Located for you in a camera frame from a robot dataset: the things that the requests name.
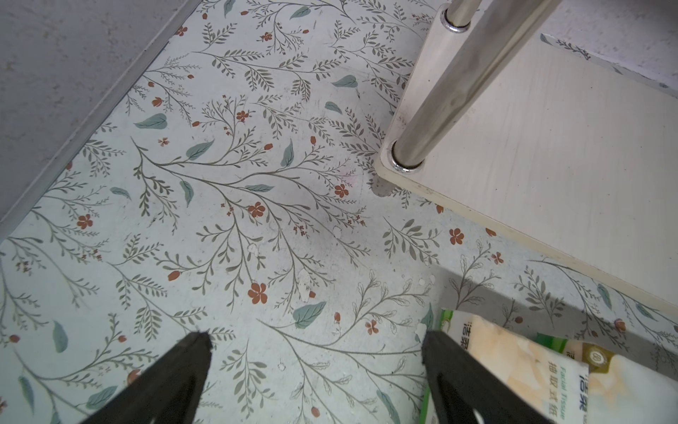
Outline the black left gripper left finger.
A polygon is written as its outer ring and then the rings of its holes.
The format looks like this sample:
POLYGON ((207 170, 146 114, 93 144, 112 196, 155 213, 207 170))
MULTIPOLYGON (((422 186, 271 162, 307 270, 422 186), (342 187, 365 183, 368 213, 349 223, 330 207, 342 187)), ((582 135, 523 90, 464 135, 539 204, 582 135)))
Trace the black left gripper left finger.
POLYGON ((86 424, 192 423, 208 378, 212 341, 192 332, 178 341, 86 424))

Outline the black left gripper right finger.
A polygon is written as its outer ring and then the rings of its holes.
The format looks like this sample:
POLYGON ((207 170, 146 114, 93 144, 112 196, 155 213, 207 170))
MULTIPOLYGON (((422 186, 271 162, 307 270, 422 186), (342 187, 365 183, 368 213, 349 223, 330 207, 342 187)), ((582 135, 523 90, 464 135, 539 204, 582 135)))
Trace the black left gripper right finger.
POLYGON ((441 331, 425 335, 422 360, 441 423, 548 422, 441 331))

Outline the white tissue pack left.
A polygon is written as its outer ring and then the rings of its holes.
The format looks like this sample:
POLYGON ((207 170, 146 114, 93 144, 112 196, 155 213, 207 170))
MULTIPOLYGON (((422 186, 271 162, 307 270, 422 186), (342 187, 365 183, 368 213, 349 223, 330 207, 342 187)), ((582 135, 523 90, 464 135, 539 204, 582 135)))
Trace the white tissue pack left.
MULTIPOLYGON (((420 332, 423 341, 429 331, 436 330, 428 328, 420 332)), ((588 422, 589 369, 583 362, 476 314, 446 310, 438 331, 452 338, 517 396, 543 414, 547 423, 588 422)), ((420 422, 441 423, 429 385, 420 422)))

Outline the white tissue pack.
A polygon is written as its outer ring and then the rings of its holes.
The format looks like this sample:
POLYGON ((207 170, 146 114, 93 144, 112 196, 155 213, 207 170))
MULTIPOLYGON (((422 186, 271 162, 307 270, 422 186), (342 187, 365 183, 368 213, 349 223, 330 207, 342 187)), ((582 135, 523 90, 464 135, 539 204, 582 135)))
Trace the white tissue pack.
POLYGON ((543 334, 536 342, 589 366, 588 422, 677 422, 677 381, 596 344, 543 334))
MULTIPOLYGON (((428 328, 420 332, 423 341, 429 331, 436 330, 428 328)), ((476 314, 446 310, 438 331, 452 338, 517 396, 543 414, 547 423, 588 422, 589 369, 583 362, 476 314)), ((429 385, 420 422, 441 423, 429 385)))

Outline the white tissue pack middle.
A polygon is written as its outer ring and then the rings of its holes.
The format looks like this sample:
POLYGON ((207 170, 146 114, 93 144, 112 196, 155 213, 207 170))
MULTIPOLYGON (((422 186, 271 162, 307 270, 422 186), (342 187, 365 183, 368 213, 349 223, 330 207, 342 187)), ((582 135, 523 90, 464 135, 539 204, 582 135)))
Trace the white tissue pack middle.
POLYGON ((596 344, 543 334, 536 342, 589 366, 588 422, 677 422, 677 381, 596 344))

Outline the white two-tier metal-legged shelf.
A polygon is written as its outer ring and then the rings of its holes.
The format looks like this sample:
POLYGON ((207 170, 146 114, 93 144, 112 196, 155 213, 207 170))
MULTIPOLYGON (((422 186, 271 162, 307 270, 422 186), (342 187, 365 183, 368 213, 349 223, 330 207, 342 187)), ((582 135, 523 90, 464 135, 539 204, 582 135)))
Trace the white two-tier metal-legged shelf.
POLYGON ((377 174, 676 314, 676 90, 542 35, 406 171, 395 145, 468 38, 436 12, 377 174))

